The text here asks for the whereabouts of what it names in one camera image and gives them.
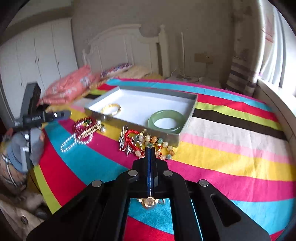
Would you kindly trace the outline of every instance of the gold bangle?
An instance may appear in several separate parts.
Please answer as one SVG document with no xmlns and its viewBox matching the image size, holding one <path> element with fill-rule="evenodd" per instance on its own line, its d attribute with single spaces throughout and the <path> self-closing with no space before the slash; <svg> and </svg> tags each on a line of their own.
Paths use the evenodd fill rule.
<svg viewBox="0 0 296 241">
<path fill-rule="evenodd" d="M 106 106 L 104 106 L 102 109 L 101 109 L 101 114 L 104 114 L 105 115 L 105 111 L 109 108 L 112 108 L 112 107 L 117 107 L 118 110 L 112 112 L 111 114 L 108 114 L 109 116 L 113 116 L 113 115 L 117 115 L 120 111 L 121 111 L 121 107 L 119 104 L 108 104 Z"/>
</svg>

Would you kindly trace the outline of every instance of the white headboard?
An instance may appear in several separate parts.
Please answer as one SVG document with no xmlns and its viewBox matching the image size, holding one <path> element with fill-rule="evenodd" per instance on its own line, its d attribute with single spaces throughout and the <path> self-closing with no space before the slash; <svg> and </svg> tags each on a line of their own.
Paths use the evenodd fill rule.
<svg viewBox="0 0 296 241">
<path fill-rule="evenodd" d="M 161 25 L 158 36 L 151 38 L 143 37 L 140 27 L 141 24 L 123 24 L 99 33 L 89 41 L 89 53 L 82 51 L 84 64 L 89 64 L 93 72 L 101 72 L 118 64 L 130 63 L 145 66 L 151 73 L 169 77 L 165 26 Z"/>
</svg>

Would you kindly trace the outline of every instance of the white wardrobe door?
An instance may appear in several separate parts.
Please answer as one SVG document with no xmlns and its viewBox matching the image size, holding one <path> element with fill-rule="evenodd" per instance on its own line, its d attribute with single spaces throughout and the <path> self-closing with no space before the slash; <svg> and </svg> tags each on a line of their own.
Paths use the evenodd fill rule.
<svg viewBox="0 0 296 241">
<path fill-rule="evenodd" d="M 8 105 L 14 118 L 18 118 L 25 89 L 17 60 L 16 37 L 0 47 L 0 73 Z"/>
<path fill-rule="evenodd" d="M 37 63 L 44 88 L 61 78 L 54 53 L 52 23 L 39 25 L 34 30 Z"/>
<path fill-rule="evenodd" d="M 61 77 L 77 70 L 74 52 L 71 19 L 60 19 L 52 23 L 54 51 Z"/>
<path fill-rule="evenodd" d="M 17 58 L 24 87 L 26 87 L 27 83 L 37 82 L 41 89 L 41 94 L 44 94 L 45 89 L 37 65 L 33 29 L 18 35 Z"/>
</svg>

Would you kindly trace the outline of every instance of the striped bedspread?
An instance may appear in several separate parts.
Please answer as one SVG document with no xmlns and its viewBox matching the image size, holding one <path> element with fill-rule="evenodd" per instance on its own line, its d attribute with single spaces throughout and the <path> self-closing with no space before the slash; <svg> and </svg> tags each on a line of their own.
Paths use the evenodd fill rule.
<svg viewBox="0 0 296 241">
<path fill-rule="evenodd" d="M 233 203 L 276 237 L 294 215 L 296 168 L 277 118 L 264 103 L 230 91 L 177 81 L 111 79 L 91 92 L 94 98 L 118 86 L 141 86 L 198 93 L 198 102 L 181 142 L 168 160 L 169 169 L 184 179 L 207 179 Z M 106 123 L 87 146 L 67 153 L 61 143 L 72 133 L 83 108 L 68 106 L 71 118 L 44 128 L 46 143 L 34 169 L 52 212 L 95 179 L 115 179 L 130 169 L 135 156 L 118 151 L 120 129 Z M 145 210 L 131 200 L 125 240 L 174 240 L 169 200 Z"/>
</svg>

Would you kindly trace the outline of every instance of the jade bangle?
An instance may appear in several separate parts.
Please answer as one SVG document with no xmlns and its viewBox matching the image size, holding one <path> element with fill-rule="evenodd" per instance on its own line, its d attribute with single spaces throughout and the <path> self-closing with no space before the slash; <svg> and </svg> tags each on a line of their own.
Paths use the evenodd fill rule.
<svg viewBox="0 0 296 241">
<path fill-rule="evenodd" d="M 160 119 L 164 118 L 170 118 L 176 121 L 177 126 L 171 129 L 162 129 L 154 125 L 154 123 Z M 184 116 L 179 113 L 178 111 L 174 110 L 160 110 L 152 114 L 148 120 L 148 127 L 157 130 L 157 131 L 164 131 L 164 132 L 170 132 L 170 133 L 175 133 L 179 134 L 182 127 L 185 124 L 185 118 Z"/>
</svg>

